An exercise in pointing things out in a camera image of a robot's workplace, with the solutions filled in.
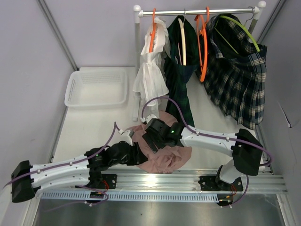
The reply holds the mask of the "navy white plaid skirt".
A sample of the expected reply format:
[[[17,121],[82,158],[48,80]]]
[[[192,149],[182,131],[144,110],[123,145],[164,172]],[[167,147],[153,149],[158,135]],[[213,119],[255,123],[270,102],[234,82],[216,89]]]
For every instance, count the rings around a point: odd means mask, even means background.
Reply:
[[[216,17],[206,25],[208,63],[204,88],[224,115],[254,129],[264,114],[267,47],[259,44],[260,52],[224,58],[213,40]]]

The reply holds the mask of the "pink garment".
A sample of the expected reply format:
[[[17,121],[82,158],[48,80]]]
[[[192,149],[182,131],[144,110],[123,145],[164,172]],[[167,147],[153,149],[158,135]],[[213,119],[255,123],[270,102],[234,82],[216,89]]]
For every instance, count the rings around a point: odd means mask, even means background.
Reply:
[[[148,173],[172,173],[185,165],[191,158],[191,147],[166,146],[154,153],[143,139],[145,125],[140,124],[130,127],[130,129],[134,131],[132,141],[139,144],[141,152],[148,158],[146,162],[138,164],[137,167]]]

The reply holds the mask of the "lime green hanger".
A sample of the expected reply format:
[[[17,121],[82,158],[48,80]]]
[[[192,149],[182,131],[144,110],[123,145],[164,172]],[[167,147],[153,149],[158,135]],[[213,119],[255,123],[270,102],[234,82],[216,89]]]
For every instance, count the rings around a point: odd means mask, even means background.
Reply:
[[[216,17],[213,40],[224,58],[245,57],[261,51],[251,33],[232,14]]]

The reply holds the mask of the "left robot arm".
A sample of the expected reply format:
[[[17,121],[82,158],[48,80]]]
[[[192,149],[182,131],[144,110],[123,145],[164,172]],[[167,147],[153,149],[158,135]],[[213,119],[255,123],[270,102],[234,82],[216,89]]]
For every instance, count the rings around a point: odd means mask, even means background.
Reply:
[[[100,188],[103,183],[102,172],[108,168],[118,164],[136,166],[147,160],[137,142],[130,145],[120,141],[112,146],[93,148],[67,161],[44,165],[22,161],[11,175],[12,202],[25,202],[57,188]]]

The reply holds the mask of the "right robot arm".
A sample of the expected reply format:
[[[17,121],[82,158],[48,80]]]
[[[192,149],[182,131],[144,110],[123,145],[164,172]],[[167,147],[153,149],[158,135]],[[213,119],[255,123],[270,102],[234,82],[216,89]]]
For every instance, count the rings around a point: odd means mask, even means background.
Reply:
[[[242,175],[257,176],[261,163],[262,145],[246,129],[237,133],[215,133],[184,126],[175,122],[168,126],[152,118],[145,122],[143,138],[153,151],[169,147],[200,147],[225,154],[231,160],[219,167],[216,176],[201,176],[203,191],[230,191]]]

